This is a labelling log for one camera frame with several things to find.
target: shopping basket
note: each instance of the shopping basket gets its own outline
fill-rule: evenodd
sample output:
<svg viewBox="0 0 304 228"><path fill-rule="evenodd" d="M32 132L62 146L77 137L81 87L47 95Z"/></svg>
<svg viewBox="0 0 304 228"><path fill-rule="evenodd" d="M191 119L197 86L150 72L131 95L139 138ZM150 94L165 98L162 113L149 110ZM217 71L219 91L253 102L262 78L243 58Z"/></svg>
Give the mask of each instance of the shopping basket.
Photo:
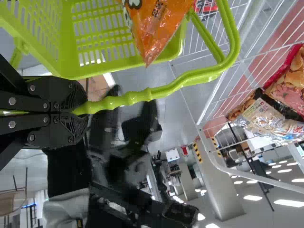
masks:
<svg viewBox="0 0 304 228"><path fill-rule="evenodd" d="M218 0L217 5L230 42L227 57L191 9L155 61L167 61L180 54L186 24L191 20L217 65L188 71L161 87L88 101L74 113L93 114L150 101L182 87L216 79L235 62L240 51L239 34L229 4L227 0ZM144 65L122 15L122 8L115 0L0 0L0 26L14 37L16 44L10 63L17 67L22 53L31 53L54 76L71 80Z"/></svg>

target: yellow black warning stripe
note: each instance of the yellow black warning stripe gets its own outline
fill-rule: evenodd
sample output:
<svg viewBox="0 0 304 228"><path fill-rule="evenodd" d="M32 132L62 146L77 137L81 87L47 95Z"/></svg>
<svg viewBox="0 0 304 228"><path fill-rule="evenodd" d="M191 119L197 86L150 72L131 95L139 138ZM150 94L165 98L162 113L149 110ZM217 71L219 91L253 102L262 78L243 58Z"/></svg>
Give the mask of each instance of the yellow black warning stripe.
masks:
<svg viewBox="0 0 304 228"><path fill-rule="evenodd" d="M213 142L213 145L214 145L215 149L217 149L218 148L218 143L217 143L216 139L214 137L211 137L211 140ZM218 153L218 157L222 156L220 151L217 151L217 153Z"/></svg>
<svg viewBox="0 0 304 228"><path fill-rule="evenodd" d="M198 160L199 160L200 164L202 164L203 163L203 159L201 158L200 151L199 151L198 146L197 146L196 143L193 144L193 148L195 150L195 153L196 153L196 155L198 157Z"/></svg>

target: basket handle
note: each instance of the basket handle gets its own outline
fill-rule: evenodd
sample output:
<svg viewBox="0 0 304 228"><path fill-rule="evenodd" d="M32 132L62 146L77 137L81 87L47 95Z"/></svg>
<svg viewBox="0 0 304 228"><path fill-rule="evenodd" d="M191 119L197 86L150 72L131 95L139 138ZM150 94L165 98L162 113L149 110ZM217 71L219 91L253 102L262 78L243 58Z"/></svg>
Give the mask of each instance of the basket handle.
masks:
<svg viewBox="0 0 304 228"><path fill-rule="evenodd" d="M171 83L164 86L152 89L146 88L140 92L127 92L126 94L117 97L108 96L97 102L87 101L76 108L73 113L76 115L95 114L100 110L113 110L122 105L133 105L140 101L151 101L153 99L164 98L182 87L207 83L218 78L221 73L229 69L236 61L240 52L240 37L227 0L218 0L217 5L230 42L230 53L227 57L224 56L205 25L200 21L194 10L191 9L187 18L191 19L199 34L204 39L207 47L213 54L217 61L215 66L185 72Z"/></svg>

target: person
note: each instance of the person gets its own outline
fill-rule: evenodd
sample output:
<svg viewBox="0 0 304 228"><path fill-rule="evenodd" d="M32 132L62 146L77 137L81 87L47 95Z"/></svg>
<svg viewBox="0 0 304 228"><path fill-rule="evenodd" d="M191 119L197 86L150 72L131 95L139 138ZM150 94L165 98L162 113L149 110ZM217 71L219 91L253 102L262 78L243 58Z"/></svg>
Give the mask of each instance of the person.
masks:
<svg viewBox="0 0 304 228"><path fill-rule="evenodd" d="M49 199L43 206L46 228L86 227L92 172L84 141L43 152L48 162Z"/></svg>

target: snack bag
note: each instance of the snack bag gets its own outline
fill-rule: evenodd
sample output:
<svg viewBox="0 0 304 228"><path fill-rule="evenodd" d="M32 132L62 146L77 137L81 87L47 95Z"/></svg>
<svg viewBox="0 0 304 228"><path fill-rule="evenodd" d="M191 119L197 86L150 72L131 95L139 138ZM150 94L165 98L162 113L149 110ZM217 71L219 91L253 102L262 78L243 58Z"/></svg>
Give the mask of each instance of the snack bag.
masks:
<svg viewBox="0 0 304 228"><path fill-rule="evenodd" d="M281 145L304 138L304 119L292 109L265 95L252 92L227 118L246 130L270 137Z"/></svg>
<svg viewBox="0 0 304 228"><path fill-rule="evenodd" d="M264 85L265 93L304 117L304 45L294 45L285 63Z"/></svg>
<svg viewBox="0 0 304 228"><path fill-rule="evenodd" d="M123 13L146 67L163 51L193 0L122 0Z"/></svg>

